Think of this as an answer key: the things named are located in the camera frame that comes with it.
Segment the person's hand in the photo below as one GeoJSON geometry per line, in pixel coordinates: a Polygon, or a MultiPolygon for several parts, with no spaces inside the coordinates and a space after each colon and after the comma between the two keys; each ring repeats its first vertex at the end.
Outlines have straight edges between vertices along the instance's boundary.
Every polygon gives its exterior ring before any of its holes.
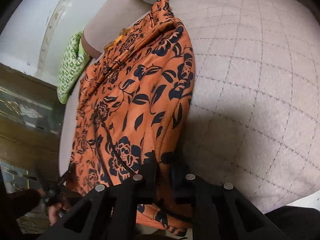
{"type": "Polygon", "coordinates": [[[60,202],[48,207],[48,218],[50,221],[50,226],[53,226],[61,217],[60,213],[62,211],[68,211],[71,205],[66,197],[63,197],[60,202]]]}

